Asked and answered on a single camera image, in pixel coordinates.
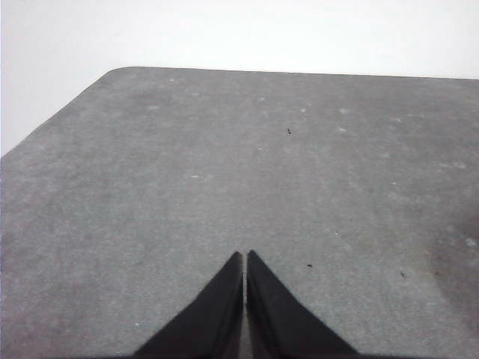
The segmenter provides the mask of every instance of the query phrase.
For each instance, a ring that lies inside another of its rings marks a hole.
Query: debris speck
[[[461,161],[455,161],[453,162],[452,164],[455,168],[460,168],[460,169],[464,169],[466,168],[466,164],[464,162],[461,162]]]
[[[472,238],[466,238],[466,244],[467,244],[467,246],[470,247],[470,248],[473,248],[473,247],[477,247],[477,246],[478,246],[477,242],[476,242],[474,239],[472,239]]]

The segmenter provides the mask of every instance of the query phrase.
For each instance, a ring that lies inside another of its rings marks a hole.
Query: white background
[[[1,152],[108,70],[479,78],[478,0],[4,0]]]

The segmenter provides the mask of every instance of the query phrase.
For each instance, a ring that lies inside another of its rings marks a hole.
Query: white wall
[[[6,153],[116,67],[479,78],[478,0],[4,0]]]

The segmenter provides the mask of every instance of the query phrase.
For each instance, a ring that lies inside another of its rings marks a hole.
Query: gray carpet
[[[479,81],[124,68],[1,166],[4,359],[131,353],[251,248],[361,352],[479,352]]]

